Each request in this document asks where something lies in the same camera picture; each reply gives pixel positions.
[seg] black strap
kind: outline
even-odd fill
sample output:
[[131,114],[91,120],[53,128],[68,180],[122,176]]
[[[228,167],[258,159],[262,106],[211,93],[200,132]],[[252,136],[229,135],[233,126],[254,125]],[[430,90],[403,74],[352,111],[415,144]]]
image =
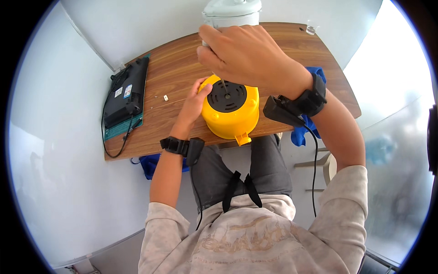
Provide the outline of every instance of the black strap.
[[[234,192],[236,191],[237,184],[239,183],[239,181],[240,181],[240,172],[235,171],[233,176],[231,177],[230,181],[228,182],[228,185],[227,185],[226,190],[225,190],[225,197],[223,198],[223,201],[222,201],[223,212],[227,212],[230,209],[231,198],[233,197]],[[249,197],[251,198],[251,200],[258,207],[262,207],[260,197],[257,193],[257,190],[255,189],[255,185],[252,182],[252,179],[249,176],[249,174],[245,178],[244,187],[248,191],[248,194],[249,194]]]
[[261,207],[261,200],[260,200],[260,196],[257,193],[257,190],[255,189],[255,185],[252,182],[251,177],[249,177],[249,174],[246,176],[245,178],[245,182],[244,185],[246,187],[246,189],[248,190],[248,194],[249,197],[251,198],[251,200],[258,206]]
[[240,172],[235,171],[234,175],[231,177],[230,181],[225,190],[225,197],[222,201],[223,212],[227,212],[230,209],[231,198],[234,195],[234,192],[237,188],[237,183],[240,181]]

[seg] cutting mat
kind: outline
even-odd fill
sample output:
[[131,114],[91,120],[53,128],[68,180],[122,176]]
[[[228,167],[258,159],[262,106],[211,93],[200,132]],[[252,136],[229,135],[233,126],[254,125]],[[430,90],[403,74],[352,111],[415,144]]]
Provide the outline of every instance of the cutting mat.
[[[149,54],[143,56],[143,58],[150,57],[150,56],[151,56],[151,54],[149,53]],[[134,124],[140,118],[143,119],[143,111],[140,114],[138,114],[137,116],[134,116],[132,118],[132,124]],[[119,124],[117,124],[117,125],[115,125],[113,127],[106,128],[105,129],[104,140],[106,141],[106,140],[109,140],[109,139],[111,139],[113,137],[116,137],[116,136],[118,136],[118,135],[120,135],[122,133],[125,133],[128,130],[130,120],[131,119],[128,119],[128,120],[123,121],[123,122],[121,122],[121,123],[119,123]],[[138,128],[141,125],[143,125],[143,120],[141,120],[141,122],[135,128]]]

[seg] chair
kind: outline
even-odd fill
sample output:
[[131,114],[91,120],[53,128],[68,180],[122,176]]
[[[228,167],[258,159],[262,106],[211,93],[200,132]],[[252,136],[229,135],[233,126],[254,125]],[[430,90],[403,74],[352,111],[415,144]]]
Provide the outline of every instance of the chair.
[[[318,151],[329,151],[325,147],[318,149]],[[297,163],[293,167],[313,167],[314,161]],[[325,185],[329,185],[331,179],[336,175],[336,159],[335,157],[328,152],[327,155],[324,155],[321,159],[316,161],[317,167],[322,167],[322,172],[324,174]],[[315,189],[314,191],[323,191],[323,189]]]

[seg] blue towel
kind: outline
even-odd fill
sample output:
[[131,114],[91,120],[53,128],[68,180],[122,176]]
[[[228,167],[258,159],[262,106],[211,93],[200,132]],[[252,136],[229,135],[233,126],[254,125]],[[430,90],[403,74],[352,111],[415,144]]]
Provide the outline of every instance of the blue towel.
[[[306,67],[306,69],[309,72],[312,72],[312,73],[315,73],[315,74],[321,76],[324,83],[326,83],[325,75],[324,75],[324,72],[322,71],[321,67]],[[301,115],[301,117],[306,122],[306,126],[308,126],[312,130],[312,132],[315,134],[315,136],[318,137],[319,139],[321,139],[321,137],[319,136],[318,130],[316,129],[316,126],[312,122],[312,120],[309,117],[307,117],[307,115],[305,115],[305,114]],[[301,127],[301,128],[295,127],[295,130],[292,131],[290,134],[290,140],[296,146],[305,146],[306,139],[304,138],[304,134],[307,131],[308,130],[305,127]]]
[[[145,171],[146,179],[152,180],[154,176],[155,169],[157,168],[158,160],[160,159],[161,153],[142,156],[139,158],[140,162],[133,164],[141,164],[141,167]],[[186,158],[183,158],[183,172],[189,171],[189,167],[186,165]]]

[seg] wooden tabletop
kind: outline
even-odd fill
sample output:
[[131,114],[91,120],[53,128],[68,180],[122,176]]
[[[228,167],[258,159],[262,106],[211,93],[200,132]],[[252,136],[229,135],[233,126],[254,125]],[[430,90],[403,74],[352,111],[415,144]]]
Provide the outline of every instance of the wooden tabletop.
[[[317,35],[307,34],[306,25],[302,24],[269,22],[261,25],[288,56],[304,66],[322,67],[327,79],[327,88],[348,108],[354,118],[360,116],[359,105],[344,73]],[[162,151],[159,141],[168,137],[188,90],[196,79],[212,75],[209,69],[198,63],[196,48],[199,45],[201,39],[194,33],[144,54],[150,53],[151,57],[145,87],[143,125],[132,131],[122,154],[116,160]],[[259,93],[260,118],[249,136],[257,137],[293,130],[292,126],[269,120],[263,115],[268,91],[259,89]],[[164,95],[169,98],[167,102],[164,101]],[[235,142],[214,135],[202,116],[195,122],[190,137],[203,139],[206,146]],[[122,135],[106,141],[105,145],[110,154],[116,154],[122,146]],[[105,155],[105,160],[114,159]]]

